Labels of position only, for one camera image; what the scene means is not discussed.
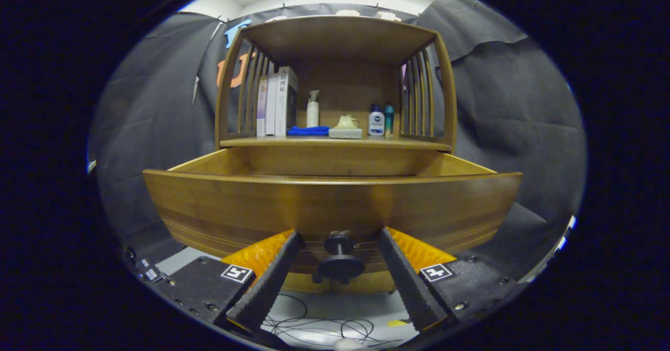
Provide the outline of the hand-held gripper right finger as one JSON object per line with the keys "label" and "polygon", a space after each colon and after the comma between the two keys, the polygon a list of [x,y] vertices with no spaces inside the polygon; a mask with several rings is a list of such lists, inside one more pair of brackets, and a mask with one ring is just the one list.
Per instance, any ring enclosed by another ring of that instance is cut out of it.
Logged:
{"label": "hand-held gripper right finger", "polygon": [[414,268],[388,228],[379,232],[378,247],[405,310],[421,333],[472,325],[526,288],[477,255]]}

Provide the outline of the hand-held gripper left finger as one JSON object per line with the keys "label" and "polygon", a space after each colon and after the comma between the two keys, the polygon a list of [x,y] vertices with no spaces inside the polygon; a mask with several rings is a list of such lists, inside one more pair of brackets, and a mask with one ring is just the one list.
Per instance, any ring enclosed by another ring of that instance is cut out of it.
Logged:
{"label": "hand-held gripper left finger", "polygon": [[154,285],[167,301],[196,319],[241,334],[258,332],[274,305],[295,256],[301,236],[288,230],[242,250],[256,256],[224,262],[201,255]]}

